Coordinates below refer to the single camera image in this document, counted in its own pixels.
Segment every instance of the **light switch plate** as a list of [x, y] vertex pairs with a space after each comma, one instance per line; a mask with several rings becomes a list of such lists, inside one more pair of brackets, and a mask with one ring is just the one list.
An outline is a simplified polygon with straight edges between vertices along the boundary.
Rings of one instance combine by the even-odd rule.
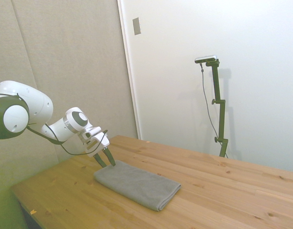
[[135, 35], [138, 35], [141, 33], [141, 27], [140, 27], [140, 20], [139, 18], [135, 18], [132, 20], [133, 23], [133, 30], [135, 32]]

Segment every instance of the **cable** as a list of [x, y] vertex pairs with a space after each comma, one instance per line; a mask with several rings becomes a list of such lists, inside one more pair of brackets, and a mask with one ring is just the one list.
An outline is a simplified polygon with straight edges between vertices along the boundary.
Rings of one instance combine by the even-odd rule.
[[[51, 130], [51, 132], [54, 134], [56, 140], [59, 141], [58, 138], [57, 138], [57, 136], [56, 136], [56, 134], [54, 133], [54, 131], [53, 131], [53, 130], [52, 130], [47, 124], [45, 124], [45, 125], [46, 125], [46, 126]], [[68, 154], [70, 154], [70, 155], [74, 155], [74, 156], [91, 154], [91, 153], [93, 153], [94, 151], [96, 151], [97, 148], [99, 148], [99, 146], [100, 146], [101, 142], [103, 141], [103, 139], [104, 139], [105, 134], [107, 133], [107, 131], [108, 131], [108, 130], [103, 131], [104, 135], [103, 135], [102, 139], [100, 140], [98, 146], [97, 146], [94, 150], [92, 150], [91, 152], [89, 152], [89, 153], [83, 153], [83, 154], [72, 154], [72, 153], [69, 153], [69, 152], [65, 149], [65, 147], [64, 147], [62, 144], [61, 144], [61, 147], [66, 151], [66, 153], [68, 153]]]
[[208, 111], [208, 117], [209, 117], [209, 120], [210, 120], [211, 125], [212, 125], [212, 127], [213, 127], [213, 130], [214, 130], [214, 132], [215, 132], [215, 134], [216, 134], [216, 137], [218, 138], [218, 135], [217, 135], [216, 129], [215, 129], [215, 127], [214, 127], [214, 125], [213, 125], [213, 123], [212, 123], [212, 119], [211, 119], [211, 117], [210, 117], [209, 106], [208, 106], [208, 100], [207, 100], [207, 96], [205, 95], [205, 89], [204, 89], [204, 76], [203, 76], [203, 72], [204, 72], [204, 70], [203, 70], [203, 68], [202, 68], [202, 88], [203, 88], [203, 94], [204, 94], [204, 98], [205, 98], [205, 104], [207, 105], [207, 111]]

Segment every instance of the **wood grain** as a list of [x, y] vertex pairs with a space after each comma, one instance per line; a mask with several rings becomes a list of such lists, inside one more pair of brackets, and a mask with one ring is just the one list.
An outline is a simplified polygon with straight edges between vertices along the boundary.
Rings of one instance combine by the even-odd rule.
[[123, 136], [109, 149], [117, 160], [180, 182], [181, 190], [163, 211], [149, 210], [95, 181], [101, 167], [88, 156], [12, 190], [44, 229], [293, 229], [293, 172]]

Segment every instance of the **folded towel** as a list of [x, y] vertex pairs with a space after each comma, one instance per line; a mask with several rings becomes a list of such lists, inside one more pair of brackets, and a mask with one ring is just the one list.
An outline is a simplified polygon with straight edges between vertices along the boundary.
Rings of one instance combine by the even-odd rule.
[[181, 184], [116, 160], [94, 173], [94, 178], [111, 190], [155, 211], [161, 211]]

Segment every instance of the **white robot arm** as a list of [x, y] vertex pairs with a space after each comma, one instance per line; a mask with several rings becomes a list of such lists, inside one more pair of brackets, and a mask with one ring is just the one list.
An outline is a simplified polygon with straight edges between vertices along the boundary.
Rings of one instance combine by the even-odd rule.
[[77, 134], [85, 154], [94, 156], [103, 166], [104, 162], [97, 154], [102, 149], [110, 163], [115, 165], [107, 148], [106, 132], [101, 132], [99, 126], [93, 127], [81, 109], [71, 108], [59, 121], [47, 125], [52, 114], [52, 100], [44, 93], [15, 81], [0, 83], [0, 139], [19, 136], [27, 128], [56, 145], [62, 145]]

